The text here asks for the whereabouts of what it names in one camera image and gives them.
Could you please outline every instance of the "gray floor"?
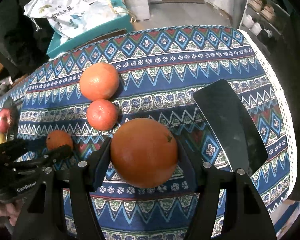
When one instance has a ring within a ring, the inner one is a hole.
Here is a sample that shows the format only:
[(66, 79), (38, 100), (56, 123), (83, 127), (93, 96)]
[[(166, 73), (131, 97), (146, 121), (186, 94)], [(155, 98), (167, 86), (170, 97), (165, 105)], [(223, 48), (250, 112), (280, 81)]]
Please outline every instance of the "gray floor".
[(162, 3), (149, 4), (149, 20), (140, 23), (145, 29), (180, 25), (224, 25), (231, 26), (227, 16), (206, 4)]

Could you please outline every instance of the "blue tablecloth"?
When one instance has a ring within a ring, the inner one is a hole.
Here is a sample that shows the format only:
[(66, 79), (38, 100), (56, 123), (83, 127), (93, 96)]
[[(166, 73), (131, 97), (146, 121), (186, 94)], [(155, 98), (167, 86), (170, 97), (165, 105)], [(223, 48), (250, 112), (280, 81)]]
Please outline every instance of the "blue tablecloth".
[[(109, 132), (88, 124), (90, 101), (81, 95), (78, 83), (82, 72), (97, 62), (113, 64), (121, 75), (113, 102), (123, 117)], [(19, 106), (19, 138), (35, 139), (55, 129), (71, 134), (76, 143), (74, 157), (56, 164), (57, 169), (86, 159), (120, 124), (146, 117), (186, 136), (205, 161), (229, 170), (220, 145), (192, 99), (195, 91), (221, 78), (238, 94), (266, 145), (268, 160), (251, 180), (272, 212), (286, 198), (290, 183), (286, 129), (273, 86), (239, 30), (171, 27), (89, 44), (41, 66), (0, 99), (0, 109), (8, 96)], [(29, 152), (22, 158), (35, 156)], [(222, 228), (225, 195), (221, 190), (213, 236)], [(141, 189), (123, 182), (110, 165), (102, 187), (91, 198), (106, 239), (172, 240), (183, 239), (198, 194), (189, 191), (179, 167), (165, 184)], [(69, 232), (75, 234), (67, 190), (64, 203)]]

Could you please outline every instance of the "human hand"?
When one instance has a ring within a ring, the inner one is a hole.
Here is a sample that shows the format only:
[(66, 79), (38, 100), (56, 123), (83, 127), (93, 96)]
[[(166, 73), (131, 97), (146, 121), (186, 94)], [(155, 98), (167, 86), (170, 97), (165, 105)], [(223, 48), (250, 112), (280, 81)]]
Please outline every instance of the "human hand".
[(17, 200), (15, 203), (2, 204), (0, 203), (0, 217), (8, 217), (12, 226), (15, 226), (18, 216), (21, 211), (22, 200)]

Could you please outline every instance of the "black rectangular object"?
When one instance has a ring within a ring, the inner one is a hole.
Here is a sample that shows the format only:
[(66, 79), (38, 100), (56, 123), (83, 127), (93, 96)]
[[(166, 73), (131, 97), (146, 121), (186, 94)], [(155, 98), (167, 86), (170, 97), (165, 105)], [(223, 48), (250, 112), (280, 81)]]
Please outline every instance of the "black rectangular object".
[(252, 176), (267, 160), (268, 153), (257, 127), (243, 103), (224, 79), (193, 94), (207, 123), (235, 171)]

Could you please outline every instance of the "orange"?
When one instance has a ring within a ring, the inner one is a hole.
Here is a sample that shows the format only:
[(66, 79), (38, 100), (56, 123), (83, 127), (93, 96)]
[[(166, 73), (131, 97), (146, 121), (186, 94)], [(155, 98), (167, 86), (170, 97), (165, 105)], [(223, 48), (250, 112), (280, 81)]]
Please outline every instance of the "orange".
[(69, 145), (73, 150), (73, 141), (71, 136), (62, 130), (50, 132), (47, 136), (46, 144), (49, 151), (65, 144)]
[(119, 74), (108, 63), (96, 63), (87, 68), (80, 78), (81, 93), (89, 100), (109, 99), (119, 87)]
[(113, 135), (111, 161), (119, 176), (141, 188), (157, 187), (174, 173), (178, 162), (177, 142), (161, 123), (136, 118)]
[(88, 123), (97, 130), (110, 130), (118, 119), (117, 107), (105, 99), (92, 102), (87, 110)]

